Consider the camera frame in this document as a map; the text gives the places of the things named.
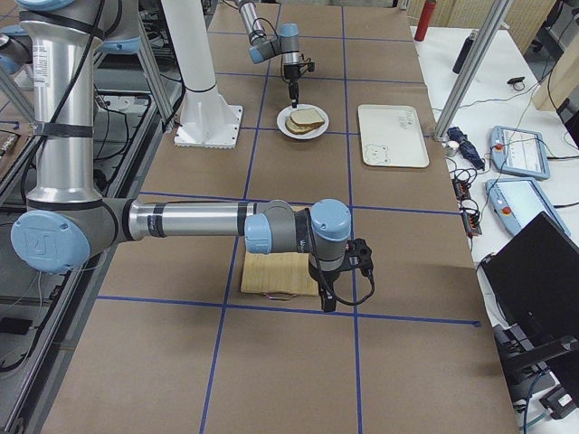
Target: bread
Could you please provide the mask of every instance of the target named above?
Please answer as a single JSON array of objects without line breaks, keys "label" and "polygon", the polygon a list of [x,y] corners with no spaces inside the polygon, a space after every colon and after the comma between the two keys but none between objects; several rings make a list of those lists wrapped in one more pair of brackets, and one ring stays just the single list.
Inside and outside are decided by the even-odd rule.
[{"label": "bread", "polygon": [[326,122],[315,108],[301,108],[292,111],[286,118],[286,128],[292,134],[307,134]]}]

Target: label on robot arm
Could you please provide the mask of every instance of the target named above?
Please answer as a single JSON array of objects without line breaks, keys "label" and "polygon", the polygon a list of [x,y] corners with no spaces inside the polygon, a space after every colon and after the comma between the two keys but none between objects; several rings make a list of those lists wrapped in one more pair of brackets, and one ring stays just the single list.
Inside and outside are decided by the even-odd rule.
[{"label": "label on robot arm", "polygon": [[51,76],[49,71],[50,59],[51,48],[49,46],[33,46],[35,88],[49,88],[51,86]]}]

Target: white desk surface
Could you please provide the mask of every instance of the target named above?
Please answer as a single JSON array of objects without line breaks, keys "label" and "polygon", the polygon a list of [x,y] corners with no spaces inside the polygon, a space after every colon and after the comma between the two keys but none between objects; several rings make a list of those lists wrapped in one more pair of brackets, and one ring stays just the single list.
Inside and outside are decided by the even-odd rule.
[{"label": "white desk surface", "polygon": [[[418,52],[424,81],[428,86],[428,95],[433,108],[442,109],[448,98],[457,74],[452,72],[452,66],[456,61],[464,40],[470,34],[470,29],[449,29],[432,27],[428,30],[423,42],[415,42]],[[513,77],[524,76],[526,88],[521,92],[513,90],[507,85],[507,80]],[[480,99],[507,99],[518,93],[529,90],[537,81],[533,72],[529,69],[517,46],[510,38],[507,31],[498,32],[491,44],[485,59],[480,65],[475,80],[462,101],[462,105],[470,104]],[[566,132],[559,117],[554,111],[539,111],[533,103],[526,110],[531,95],[538,88],[524,95],[517,96],[510,101],[491,101],[478,103],[469,108],[459,109],[452,122],[454,127],[459,127],[468,137],[469,141],[477,148],[479,154],[489,161],[489,133],[496,125],[503,127],[516,127],[538,131],[555,154],[555,156],[579,155],[577,148],[567,145],[563,136]],[[434,116],[440,115],[439,110],[434,110]],[[569,135],[567,140],[573,143]],[[472,167],[460,155],[453,158],[459,168]],[[540,183],[552,204],[575,203],[579,201],[579,160],[549,161],[551,177]],[[484,183],[488,179],[497,178],[498,170],[492,166],[484,175],[479,175],[470,188],[470,194],[482,209],[487,196],[484,191]],[[563,221],[571,232],[571,239],[579,244],[579,206],[558,210]],[[498,217],[493,212],[490,203],[487,204],[481,221],[482,235],[473,239],[472,258],[478,263],[491,252],[499,251],[512,238]],[[479,272],[479,283],[485,296],[487,310],[493,325],[500,323],[496,308],[493,308],[494,297],[489,283],[484,274]],[[529,407],[528,420],[539,415],[543,407],[533,399]],[[528,430],[541,434],[568,434],[579,432],[579,411],[574,411],[564,420],[550,420],[539,422]]]}]

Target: black monitor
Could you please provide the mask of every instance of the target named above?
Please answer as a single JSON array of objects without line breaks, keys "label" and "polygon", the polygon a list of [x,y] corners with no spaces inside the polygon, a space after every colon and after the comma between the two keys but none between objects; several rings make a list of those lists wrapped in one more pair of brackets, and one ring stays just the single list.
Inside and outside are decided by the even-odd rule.
[{"label": "black monitor", "polygon": [[[579,248],[544,212],[481,264],[505,318],[534,346],[579,339]],[[546,362],[579,404],[579,352]]]}]

